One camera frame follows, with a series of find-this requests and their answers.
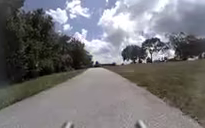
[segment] asphalt road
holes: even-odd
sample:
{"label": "asphalt road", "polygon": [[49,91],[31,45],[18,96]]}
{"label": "asphalt road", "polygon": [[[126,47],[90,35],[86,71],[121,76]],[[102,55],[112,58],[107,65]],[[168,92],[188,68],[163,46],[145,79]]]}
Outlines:
{"label": "asphalt road", "polygon": [[0,111],[0,128],[201,128],[143,88],[97,68]]}

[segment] grassy hill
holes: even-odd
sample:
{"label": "grassy hill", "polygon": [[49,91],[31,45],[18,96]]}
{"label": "grassy hill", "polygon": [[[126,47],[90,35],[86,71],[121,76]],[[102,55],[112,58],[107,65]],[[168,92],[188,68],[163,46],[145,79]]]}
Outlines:
{"label": "grassy hill", "polygon": [[205,60],[106,68],[180,108],[205,127]]}

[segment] green grass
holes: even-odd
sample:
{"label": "green grass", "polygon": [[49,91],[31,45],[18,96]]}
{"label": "green grass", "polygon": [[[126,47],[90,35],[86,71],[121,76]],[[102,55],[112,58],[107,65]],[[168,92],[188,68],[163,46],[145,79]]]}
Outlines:
{"label": "green grass", "polygon": [[205,60],[106,68],[180,108],[205,128]]}
{"label": "green grass", "polygon": [[35,95],[45,89],[54,87],[82,73],[84,70],[52,74],[39,77],[24,83],[0,88],[0,109]]}

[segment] green tree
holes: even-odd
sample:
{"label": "green tree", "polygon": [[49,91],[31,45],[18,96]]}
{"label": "green tree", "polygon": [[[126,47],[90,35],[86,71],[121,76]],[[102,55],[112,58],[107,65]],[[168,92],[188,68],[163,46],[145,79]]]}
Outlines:
{"label": "green tree", "polygon": [[137,59],[142,59],[145,56],[144,50],[137,45],[129,45],[122,51],[123,61],[132,60],[133,63],[136,63]]}
{"label": "green tree", "polygon": [[6,71],[13,82],[92,65],[84,43],[57,34],[52,18],[42,9],[14,12],[6,35]]}
{"label": "green tree", "polygon": [[153,54],[155,52],[160,52],[160,51],[164,51],[167,50],[169,47],[167,44],[163,43],[159,38],[150,38],[145,40],[142,43],[142,48],[145,51],[148,51],[150,54],[150,58],[153,61]]}
{"label": "green tree", "polygon": [[198,38],[181,32],[179,34],[171,34],[169,41],[175,49],[176,57],[182,60],[195,56],[203,58],[202,56],[205,54],[205,38]]}

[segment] distant tree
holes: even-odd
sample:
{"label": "distant tree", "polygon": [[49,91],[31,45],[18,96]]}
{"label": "distant tree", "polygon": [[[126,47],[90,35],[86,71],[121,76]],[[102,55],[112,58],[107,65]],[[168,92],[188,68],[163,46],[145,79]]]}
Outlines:
{"label": "distant tree", "polygon": [[123,61],[132,60],[133,63],[136,63],[137,59],[141,59],[144,56],[143,49],[137,45],[129,45],[122,51]]}
{"label": "distant tree", "polygon": [[141,63],[142,63],[142,60],[141,60],[141,59],[139,59],[139,60],[138,60],[138,63],[139,63],[139,64],[141,64]]}
{"label": "distant tree", "polygon": [[113,62],[111,65],[112,65],[112,66],[116,66],[117,64],[116,64],[115,62]]}
{"label": "distant tree", "polygon": [[167,44],[161,42],[159,38],[150,38],[142,43],[142,48],[149,52],[151,60],[153,61],[153,54],[155,52],[164,51],[169,47]]}
{"label": "distant tree", "polygon": [[164,57],[164,58],[163,58],[163,61],[164,61],[164,62],[167,62],[167,61],[168,61],[168,57]]}
{"label": "distant tree", "polygon": [[152,59],[151,59],[150,57],[148,57],[148,58],[146,59],[146,62],[147,62],[147,63],[153,63],[153,61],[152,61]]}
{"label": "distant tree", "polygon": [[175,49],[176,57],[182,60],[187,60],[195,56],[205,58],[205,38],[179,33],[171,34],[169,36],[169,41]]}

